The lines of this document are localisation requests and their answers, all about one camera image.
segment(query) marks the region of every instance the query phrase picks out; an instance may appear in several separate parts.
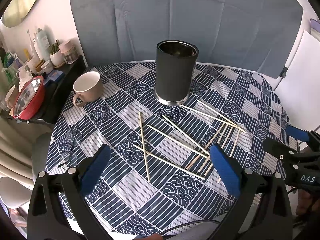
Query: light blue bottle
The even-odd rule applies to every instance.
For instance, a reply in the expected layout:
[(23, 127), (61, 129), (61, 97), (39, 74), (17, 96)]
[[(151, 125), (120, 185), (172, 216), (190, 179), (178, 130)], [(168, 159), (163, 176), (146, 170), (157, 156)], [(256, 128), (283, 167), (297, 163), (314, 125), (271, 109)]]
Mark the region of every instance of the light blue bottle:
[(50, 43), (45, 31), (38, 28), (36, 33), (36, 43), (40, 49), (44, 61), (50, 60)]

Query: tablecloth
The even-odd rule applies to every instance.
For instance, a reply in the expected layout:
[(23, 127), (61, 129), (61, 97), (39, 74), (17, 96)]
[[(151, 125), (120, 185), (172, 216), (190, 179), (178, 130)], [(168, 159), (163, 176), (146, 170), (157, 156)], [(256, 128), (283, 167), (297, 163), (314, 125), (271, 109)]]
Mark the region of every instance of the tablecloth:
[[(142, 152), (132, 145), (142, 145), (138, 111), (142, 112), (146, 149), (165, 160), (185, 168), (195, 153), (180, 147), (147, 124), (196, 148), (161, 117), (168, 116), (196, 142), (205, 146), (221, 126), (221, 122), (183, 109), (165, 106), (153, 96), (156, 63), (131, 62), (94, 67), (98, 71), (104, 92), (98, 100), (77, 108), (73, 93), (66, 101), (54, 128), (46, 169), (49, 174), (63, 173), (58, 168), (60, 154), (70, 147), (65, 132), (68, 125), (79, 128), (83, 139), (75, 148), (78, 163), (92, 156), (102, 143), (111, 147), (112, 155), (94, 191), (86, 196), (91, 209), (108, 230), (126, 234), (150, 235), (199, 219), (213, 219), (228, 211), (235, 198), (228, 194), (219, 175), (212, 168), (205, 180), (169, 166), (148, 156), (151, 183), (147, 181)], [(285, 176), (281, 161), (262, 149), (262, 141), (271, 137), (292, 147), (297, 141), (285, 133), (289, 119), (277, 95), (268, 82), (257, 73), (212, 65), (196, 65), (186, 106), (216, 116), (197, 100), (215, 107), (247, 131), (240, 133), (233, 152), (239, 163), (255, 172), (271, 175), (277, 171)], [(230, 154), (237, 131), (230, 132), (224, 150)], [(199, 158), (190, 171), (204, 176), (206, 168), (197, 172), (204, 162)], [(69, 218), (73, 218), (65, 195), (61, 203)], [(188, 227), (171, 232), (179, 233)]]

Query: white plant pot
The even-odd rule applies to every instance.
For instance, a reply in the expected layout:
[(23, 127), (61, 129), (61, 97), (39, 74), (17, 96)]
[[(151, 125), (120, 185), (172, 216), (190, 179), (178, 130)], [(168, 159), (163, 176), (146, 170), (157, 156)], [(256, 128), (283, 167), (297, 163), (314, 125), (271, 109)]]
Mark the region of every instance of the white plant pot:
[(50, 59), (54, 66), (59, 66), (62, 63), (64, 63), (64, 59), (61, 51), (58, 51), (57, 53), (50, 55)]

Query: container silver base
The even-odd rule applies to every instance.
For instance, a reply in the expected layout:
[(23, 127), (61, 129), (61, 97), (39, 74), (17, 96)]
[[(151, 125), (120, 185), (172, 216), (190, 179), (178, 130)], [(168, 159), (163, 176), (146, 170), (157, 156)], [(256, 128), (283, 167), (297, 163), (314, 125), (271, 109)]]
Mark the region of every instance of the container silver base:
[(167, 101), (167, 100), (164, 100), (162, 99), (156, 92), (156, 89), (153, 90), (153, 95), (155, 96), (155, 98), (161, 103), (161, 104), (164, 104), (164, 105), (167, 105), (167, 106), (179, 106), (179, 105), (183, 105), (185, 102), (187, 102), (187, 100), (189, 99), (189, 93), (186, 95), (185, 98), (183, 98), (182, 100), (180, 101), (177, 101), (177, 102), (171, 102), (171, 101)]

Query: screw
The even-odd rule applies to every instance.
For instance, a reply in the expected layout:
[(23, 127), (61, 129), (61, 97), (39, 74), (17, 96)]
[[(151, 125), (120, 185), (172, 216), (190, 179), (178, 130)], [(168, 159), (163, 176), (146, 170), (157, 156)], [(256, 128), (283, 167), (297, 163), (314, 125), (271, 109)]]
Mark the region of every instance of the screw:
[(281, 178), (281, 174), (280, 174), (279, 172), (276, 172), (276, 173), (275, 173), (275, 177), (276, 177), (277, 179), (280, 179), (280, 178)]
[(244, 172), (245, 172), (246, 174), (252, 174), (252, 173), (253, 173), (253, 171), (252, 171), (250, 168), (245, 168), (245, 169), (244, 169)]
[(42, 177), (44, 177), (44, 176), (45, 176), (45, 171), (39, 172), (39, 177), (40, 177), (40, 178), (42, 178)]
[(68, 173), (69, 174), (74, 174), (76, 172), (76, 168), (75, 167), (71, 167), (69, 170), (68, 170)]

